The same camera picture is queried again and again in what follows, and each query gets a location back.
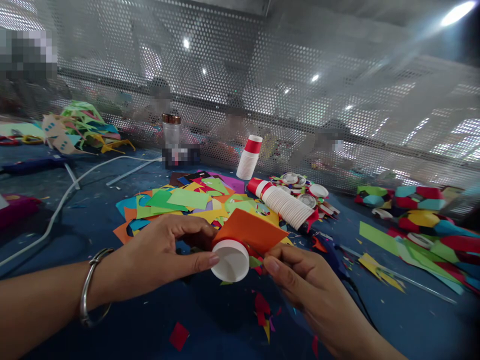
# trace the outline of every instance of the metal mesh panel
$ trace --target metal mesh panel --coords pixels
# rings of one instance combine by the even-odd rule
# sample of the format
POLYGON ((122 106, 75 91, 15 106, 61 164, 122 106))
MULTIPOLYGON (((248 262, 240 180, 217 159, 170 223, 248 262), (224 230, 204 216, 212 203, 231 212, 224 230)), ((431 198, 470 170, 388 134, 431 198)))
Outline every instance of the metal mesh panel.
POLYGON ((296 171, 353 193, 391 170, 392 186, 467 189, 450 216, 478 205, 480 71, 429 56, 431 39, 407 27, 450 1, 206 3, 222 2, 1 0, 0 26, 53 33, 58 76, 6 80, 0 96, 36 119, 88 101, 129 139, 158 147, 148 108, 161 78, 184 141, 207 162, 236 167, 255 134, 269 175, 296 171), (343 150, 319 150, 333 119, 347 129, 343 150))

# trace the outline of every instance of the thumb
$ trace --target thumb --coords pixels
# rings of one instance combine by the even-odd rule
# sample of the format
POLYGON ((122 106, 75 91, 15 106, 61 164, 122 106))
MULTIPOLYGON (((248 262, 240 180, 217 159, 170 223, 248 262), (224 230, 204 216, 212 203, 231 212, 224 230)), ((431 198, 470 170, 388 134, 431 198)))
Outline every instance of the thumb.
POLYGON ((214 252, 198 252, 190 255, 179 255, 175 267, 176 277, 183 278, 188 275, 201 273, 213 268, 220 261, 214 252))
POLYGON ((263 266, 268 270, 273 281, 286 290, 285 295, 293 304, 305 306, 313 296, 314 288, 276 257, 267 256, 263 261, 263 266))

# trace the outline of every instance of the fingernail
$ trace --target fingernail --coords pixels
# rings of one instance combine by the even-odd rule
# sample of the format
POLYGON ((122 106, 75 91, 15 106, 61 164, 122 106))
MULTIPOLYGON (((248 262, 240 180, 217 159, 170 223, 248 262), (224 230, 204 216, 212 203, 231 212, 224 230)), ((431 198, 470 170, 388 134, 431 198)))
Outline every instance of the fingernail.
POLYGON ((220 262, 220 258, 216 253, 213 253, 210 256, 210 259, 208 259, 208 263, 210 264, 211 267, 217 265, 220 262))
POLYGON ((280 266, 275 260, 275 258, 271 256, 267 257, 263 261, 263 266, 265 266, 265 268, 268 270, 270 274, 276 274, 280 269, 280 266))

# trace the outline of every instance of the ceiling light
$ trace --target ceiling light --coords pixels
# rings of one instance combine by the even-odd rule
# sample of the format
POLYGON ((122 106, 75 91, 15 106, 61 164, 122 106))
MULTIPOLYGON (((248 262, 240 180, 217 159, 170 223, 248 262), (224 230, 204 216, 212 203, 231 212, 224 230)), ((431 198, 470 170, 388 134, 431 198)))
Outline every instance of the ceiling light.
POLYGON ((450 10, 450 12, 447 15, 445 15, 445 17, 441 21, 441 25, 445 27, 453 23, 456 23, 458 20, 463 18, 470 11, 472 11, 475 5, 476 5, 475 1, 467 1, 467 2, 464 2, 463 4, 455 6, 452 10, 450 10))

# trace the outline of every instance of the silver bangle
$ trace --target silver bangle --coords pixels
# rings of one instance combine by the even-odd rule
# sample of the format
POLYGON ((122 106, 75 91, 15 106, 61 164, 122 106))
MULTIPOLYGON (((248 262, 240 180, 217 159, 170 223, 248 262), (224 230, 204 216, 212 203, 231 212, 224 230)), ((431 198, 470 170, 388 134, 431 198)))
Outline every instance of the silver bangle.
POLYGON ((112 305, 111 302, 105 305, 103 314, 98 320, 96 321, 90 320, 89 312, 87 311, 87 292, 90 287, 90 280, 92 280, 92 276, 94 274, 95 268, 100 263, 102 258, 113 251, 114 249, 112 247, 104 248, 103 250, 100 250, 99 252, 97 252, 96 255, 93 257, 93 259, 90 260, 90 262, 88 263, 90 265, 90 270, 88 271, 88 275, 86 276, 85 284, 83 284, 83 290, 81 291, 81 299, 80 299, 80 322, 86 328, 93 328, 95 325, 100 323, 104 319, 104 317, 107 315, 107 313, 110 310, 110 306, 112 305))

